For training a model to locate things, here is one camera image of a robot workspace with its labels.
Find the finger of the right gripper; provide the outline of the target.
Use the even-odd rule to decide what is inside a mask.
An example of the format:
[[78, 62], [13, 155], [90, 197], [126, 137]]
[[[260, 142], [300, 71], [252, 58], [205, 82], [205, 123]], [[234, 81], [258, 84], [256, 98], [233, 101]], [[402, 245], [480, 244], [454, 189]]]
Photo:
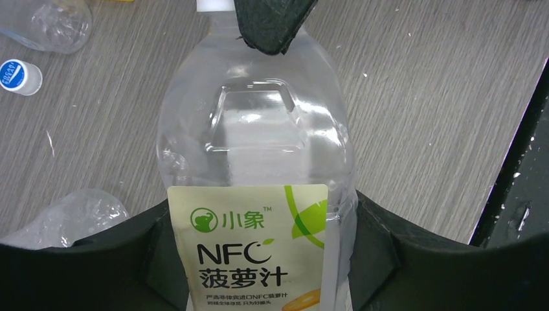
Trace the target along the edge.
[[241, 38], [248, 47], [285, 54], [317, 0], [235, 0]]

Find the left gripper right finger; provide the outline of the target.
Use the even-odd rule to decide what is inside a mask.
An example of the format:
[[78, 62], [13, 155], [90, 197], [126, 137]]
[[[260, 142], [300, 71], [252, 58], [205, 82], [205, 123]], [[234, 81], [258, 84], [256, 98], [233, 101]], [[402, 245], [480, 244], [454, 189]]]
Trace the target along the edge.
[[547, 310], [548, 235], [479, 248], [432, 233], [358, 195], [354, 310]]

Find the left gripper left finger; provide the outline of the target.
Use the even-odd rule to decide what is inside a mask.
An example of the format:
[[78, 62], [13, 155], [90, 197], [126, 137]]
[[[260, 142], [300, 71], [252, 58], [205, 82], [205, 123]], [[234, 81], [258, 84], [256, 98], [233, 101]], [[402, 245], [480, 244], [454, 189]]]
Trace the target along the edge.
[[68, 248], [1, 246], [2, 310], [185, 310], [188, 295], [167, 202]]

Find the fruit label plastic bottle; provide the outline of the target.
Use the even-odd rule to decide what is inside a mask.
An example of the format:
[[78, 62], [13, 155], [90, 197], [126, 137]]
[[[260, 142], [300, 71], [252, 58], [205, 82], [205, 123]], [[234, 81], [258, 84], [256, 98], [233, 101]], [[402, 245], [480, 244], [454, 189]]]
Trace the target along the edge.
[[304, 28], [243, 40], [233, 1], [164, 96], [157, 160], [194, 310], [344, 310], [357, 225], [337, 71]]

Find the blue label water bottle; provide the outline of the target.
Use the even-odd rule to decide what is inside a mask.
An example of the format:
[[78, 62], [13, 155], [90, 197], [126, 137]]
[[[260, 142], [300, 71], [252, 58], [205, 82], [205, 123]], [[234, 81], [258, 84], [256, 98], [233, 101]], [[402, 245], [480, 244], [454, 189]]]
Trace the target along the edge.
[[92, 25], [85, 1], [1, 1], [1, 34], [37, 51], [72, 54], [87, 43]]

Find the white blue bottle cap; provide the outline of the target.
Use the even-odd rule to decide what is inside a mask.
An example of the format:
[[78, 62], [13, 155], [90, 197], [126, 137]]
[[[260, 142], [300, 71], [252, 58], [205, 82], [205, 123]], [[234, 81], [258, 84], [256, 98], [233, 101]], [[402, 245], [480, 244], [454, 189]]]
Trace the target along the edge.
[[10, 59], [1, 64], [1, 87], [18, 95], [32, 96], [43, 83], [41, 70], [34, 64]]

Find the clear plastic bottle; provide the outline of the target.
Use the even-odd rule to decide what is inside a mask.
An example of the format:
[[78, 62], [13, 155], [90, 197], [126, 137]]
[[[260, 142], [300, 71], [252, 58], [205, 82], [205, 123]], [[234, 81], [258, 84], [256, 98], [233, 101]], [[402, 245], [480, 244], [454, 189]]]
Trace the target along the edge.
[[100, 189], [80, 189], [51, 203], [22, 229], [1, 239], [23, 249], [67, 248], [129, 218], [124, 205]]

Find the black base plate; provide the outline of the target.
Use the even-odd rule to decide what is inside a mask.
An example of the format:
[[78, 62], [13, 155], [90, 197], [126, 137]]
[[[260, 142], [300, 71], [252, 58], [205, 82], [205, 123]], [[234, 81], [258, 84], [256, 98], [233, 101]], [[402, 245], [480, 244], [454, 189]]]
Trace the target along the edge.
[[548, 66], [508, 148], [469, 241], [495, 248], [548, 232]]

